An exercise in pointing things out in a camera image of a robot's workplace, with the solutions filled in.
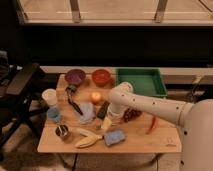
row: chair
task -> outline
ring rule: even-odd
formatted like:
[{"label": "chair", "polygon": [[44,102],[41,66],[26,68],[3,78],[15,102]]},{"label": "chair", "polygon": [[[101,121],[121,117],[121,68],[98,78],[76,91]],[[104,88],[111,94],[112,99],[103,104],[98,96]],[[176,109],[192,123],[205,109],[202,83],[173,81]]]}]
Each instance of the chair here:
[{"label": "chair", "polygon": [[[12,67],[10,72],[1,80],[0,93],[0,150],[9,140],[13,133],[22,123],[26,123],[37,138],[40,133],[34,127],[31,116],[44,113],[48,107],[41,105],[41,108],[30,111],[32,100],[41,100],[37,92],[42,91],[42,77],[44,72],[37,63],[29,63],[21,70]],[[9,130],[2,133],[2,128],[13,121]]]}]

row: orange bowl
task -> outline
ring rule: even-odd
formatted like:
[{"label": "orange bowl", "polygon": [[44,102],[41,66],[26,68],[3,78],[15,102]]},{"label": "orange bowl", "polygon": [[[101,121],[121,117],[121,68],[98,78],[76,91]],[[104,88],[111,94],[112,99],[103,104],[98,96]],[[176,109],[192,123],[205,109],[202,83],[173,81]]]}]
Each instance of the orange bowl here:
[{"label": "orange bowl", "polygon": [[103,87],[110,82],[111,75],[105,69],[97,69],[92,73],[92,80],[97,86]]}]

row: green plastic bin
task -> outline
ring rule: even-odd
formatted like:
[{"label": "green plastic bin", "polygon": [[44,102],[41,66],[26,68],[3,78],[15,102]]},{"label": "green plastic bin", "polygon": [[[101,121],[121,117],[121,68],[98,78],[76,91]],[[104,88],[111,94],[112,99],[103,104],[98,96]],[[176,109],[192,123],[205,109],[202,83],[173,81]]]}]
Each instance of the green plastic bin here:
[{"label": "green plastic bin", "polygon": [[116,69],[116,84],[129,82],[134,93],[152,97],[166,97],[166,87],[159,69]]}]

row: blue sponge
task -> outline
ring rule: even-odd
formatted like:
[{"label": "blue sponge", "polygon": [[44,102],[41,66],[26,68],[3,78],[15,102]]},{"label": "blue sponge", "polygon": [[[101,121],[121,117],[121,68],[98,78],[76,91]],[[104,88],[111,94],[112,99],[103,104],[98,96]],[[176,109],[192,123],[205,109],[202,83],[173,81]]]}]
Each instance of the blue sponge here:
[{"label": "blue sponge", "polygon": [[125,134],[124,132],[119,129],[112,132],[107,132],[104,134],[104,140],[107,146],[117,144],[121,141],[125,140]]}]

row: pepper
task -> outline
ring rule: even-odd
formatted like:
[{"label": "pepper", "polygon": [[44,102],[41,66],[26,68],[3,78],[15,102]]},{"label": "pepper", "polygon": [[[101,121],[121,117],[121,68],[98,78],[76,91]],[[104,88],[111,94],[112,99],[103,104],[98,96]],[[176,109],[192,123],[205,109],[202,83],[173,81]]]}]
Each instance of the pepper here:
[{"label": "pepper", "polygon": [[153,116],[152,117],[152,124],[149,128],[149,130],[146,132],[146,134],[151,134],[156,128],[157,128],[157,125],[158,125],[158,118],[156,116]]}]

